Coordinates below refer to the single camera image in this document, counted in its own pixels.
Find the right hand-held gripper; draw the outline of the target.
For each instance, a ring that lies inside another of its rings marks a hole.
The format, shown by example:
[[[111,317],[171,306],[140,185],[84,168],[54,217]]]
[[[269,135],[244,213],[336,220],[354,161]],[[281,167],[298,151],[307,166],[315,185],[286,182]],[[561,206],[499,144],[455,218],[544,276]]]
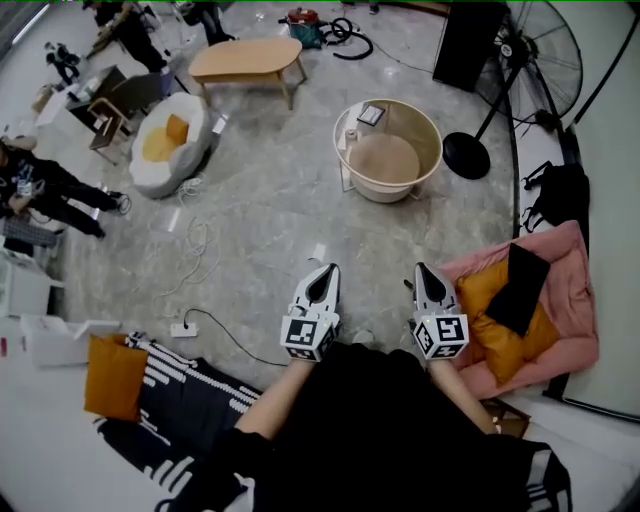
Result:
[[[424,358],[457,357],[469,343],[469,327],[453,284],[437,268],[418,262],[414,268],[414,295],[411,334]]]

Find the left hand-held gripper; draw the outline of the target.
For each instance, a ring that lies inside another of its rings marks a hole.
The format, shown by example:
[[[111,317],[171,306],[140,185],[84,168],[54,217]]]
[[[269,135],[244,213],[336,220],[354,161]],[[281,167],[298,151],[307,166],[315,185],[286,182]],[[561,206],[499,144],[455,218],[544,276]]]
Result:
[[[339,267],[330,263],[298,283],[280,331],[279,344],[291,358],[320,362],[337,339],[340,279]]]

